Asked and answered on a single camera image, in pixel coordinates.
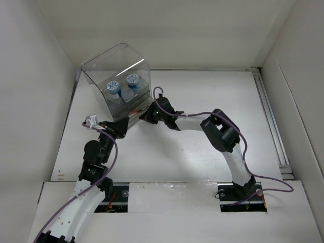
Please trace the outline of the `clear jar purple contents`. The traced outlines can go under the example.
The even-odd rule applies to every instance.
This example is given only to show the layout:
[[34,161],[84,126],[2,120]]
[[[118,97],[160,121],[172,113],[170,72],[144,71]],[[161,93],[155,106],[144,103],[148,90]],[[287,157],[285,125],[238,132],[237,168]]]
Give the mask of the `clear jar purple contents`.
[[128,102],[134,97],[134,91],[130,88],[124,89],[121,92],[121,96],[125,102]]

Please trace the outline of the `clear acrylic drawer organizer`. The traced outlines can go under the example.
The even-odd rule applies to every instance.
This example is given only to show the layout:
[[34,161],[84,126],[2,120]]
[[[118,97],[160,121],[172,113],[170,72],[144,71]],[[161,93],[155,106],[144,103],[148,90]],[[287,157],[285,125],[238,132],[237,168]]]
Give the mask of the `clear acrylic drawer organizer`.
[[152,103],[149,63],[127,43],[88,59],[81,70],[111,121],[127,116],[130,128]]

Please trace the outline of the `red pen apart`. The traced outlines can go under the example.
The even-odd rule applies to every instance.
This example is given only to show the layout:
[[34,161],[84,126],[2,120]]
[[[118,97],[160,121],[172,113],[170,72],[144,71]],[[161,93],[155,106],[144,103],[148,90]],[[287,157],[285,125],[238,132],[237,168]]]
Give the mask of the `red pen apart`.
[[142,110],[143,110],[143,109],[139,109],[139,110],[137,110],[137,111],[132,111],[132,112],[130,112],[130,113],[128,114],[128,117],[135,116],[135,115],[141,113]]

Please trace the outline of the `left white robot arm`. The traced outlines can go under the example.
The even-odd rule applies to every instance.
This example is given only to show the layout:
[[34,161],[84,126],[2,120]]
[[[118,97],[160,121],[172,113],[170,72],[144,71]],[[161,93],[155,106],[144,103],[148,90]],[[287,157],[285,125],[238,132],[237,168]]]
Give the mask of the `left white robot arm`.
[[117,139],[126,136],[129,117],[113,122],[94,123],[91,118],[82,126],[99,133],[84,146],[83,164],[68,202],[53,214],[36,235],[34,242],[78,242],[99,204],[113,197],[112,170],[105,166],[112,151],[118,153]]

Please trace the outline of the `blue tape jar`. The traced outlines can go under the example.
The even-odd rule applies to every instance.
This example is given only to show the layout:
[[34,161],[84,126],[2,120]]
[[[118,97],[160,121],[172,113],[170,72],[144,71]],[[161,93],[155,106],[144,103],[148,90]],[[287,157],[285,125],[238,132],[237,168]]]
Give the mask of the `blue tape jar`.
[[106,86],[106,91],[111,99],[119,99],[122,96],[121,88],[117,81],[110,81]]
[[128,87],[134,92],[137,92],[140,89],[140,79],[138,74],[131,73],[127,76],[126,80]]

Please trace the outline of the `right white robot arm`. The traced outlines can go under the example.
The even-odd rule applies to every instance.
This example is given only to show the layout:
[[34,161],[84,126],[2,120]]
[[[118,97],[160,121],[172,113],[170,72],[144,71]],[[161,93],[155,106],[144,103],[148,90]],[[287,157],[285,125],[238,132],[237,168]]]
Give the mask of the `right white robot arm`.
[[175,131],[203,132],[211,145],[223,154],[232,175],[235,196],[246,199],[253,192],[255,177],[245,166],[240,147],[240,130],[220,109],[206,114],[185,114],[176,111],[166,97],[159,97],[139,117],[150,124],[163,122]]

